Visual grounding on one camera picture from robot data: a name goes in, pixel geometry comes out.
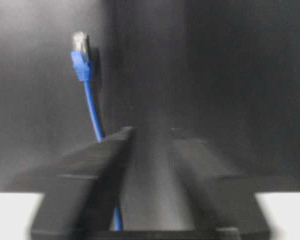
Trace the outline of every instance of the dark background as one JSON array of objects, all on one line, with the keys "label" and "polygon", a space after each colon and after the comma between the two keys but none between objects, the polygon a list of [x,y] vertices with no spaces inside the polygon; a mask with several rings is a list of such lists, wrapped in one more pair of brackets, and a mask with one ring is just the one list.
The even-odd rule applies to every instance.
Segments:
[{"label": "dark background", "polygon": [[208,139],[248,174],[300,180],[300,0],[0,0],[0,190],[94,141],[70,58],[78,30],[99,57],[105,133],[137,131],[125,229],[194,227],[174,135]]}]

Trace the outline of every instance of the black plastic part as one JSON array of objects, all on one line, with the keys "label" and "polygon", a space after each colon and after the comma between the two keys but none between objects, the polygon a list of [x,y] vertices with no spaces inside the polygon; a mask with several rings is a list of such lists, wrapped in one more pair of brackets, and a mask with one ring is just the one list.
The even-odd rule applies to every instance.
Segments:
[{"label": "black plastic part", "polygon": [[33,240],[84,239],[108,230],[128,164],[133,129],[121,131],[54,165],[17,176],[7,190],[44,193]]}]

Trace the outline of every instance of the white surface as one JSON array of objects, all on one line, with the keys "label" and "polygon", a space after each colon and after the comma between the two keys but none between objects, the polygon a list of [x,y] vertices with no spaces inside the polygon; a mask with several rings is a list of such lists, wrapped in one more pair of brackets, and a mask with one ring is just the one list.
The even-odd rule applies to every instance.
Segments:
[{"label": "white surface", "polygon": [[300,240],[300,192],[259,192],[255,197],[271,240]]},{"label": "white surface", "polygon": [[0,192],[0,240],[30,240],[42,193]]}]

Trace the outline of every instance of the metal connector tip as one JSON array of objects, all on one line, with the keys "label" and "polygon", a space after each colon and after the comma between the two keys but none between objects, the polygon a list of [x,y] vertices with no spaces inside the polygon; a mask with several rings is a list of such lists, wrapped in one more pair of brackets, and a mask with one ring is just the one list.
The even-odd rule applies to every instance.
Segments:
[{"label": "metal connector tip", "polygon": [[80,51],[84,57],[84,60],[89,61],[89,36],[83,31],[75,32],[72,35],[72,44],[74,51]]}]

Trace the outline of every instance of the blue cable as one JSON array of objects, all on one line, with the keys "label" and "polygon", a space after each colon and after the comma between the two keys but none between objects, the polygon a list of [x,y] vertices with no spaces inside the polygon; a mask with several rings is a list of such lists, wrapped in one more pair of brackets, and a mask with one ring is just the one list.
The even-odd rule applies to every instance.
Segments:
[{"label": "blue cable", "polygon": [[95,103],[91,92],[90,81],[84,81],[83,85],[84,85],[86,103],[89,108],[90,118],[94,129],[95,137],[96,140],[100,143],[104,139],[104,137],[102,135],[100,123],[96,113]]},{"label": "blue cable", "polygon": [[[91,91],[90,81],[92,79],[92,63],[85,61],[85,58],[81,51],[75,50],[71,52],[71,58],[73,62],[73,68],[80,82],[83,82],[86,102],[88,105],[90,118],[95,133],[96,140],[100,143],[103,140],[103,134],[98,120],[98,115],[94,103],[94,98]],[[114,207],[114,229],[116,231],[122,230],[122,217],[119,206],[116,204]]]}]

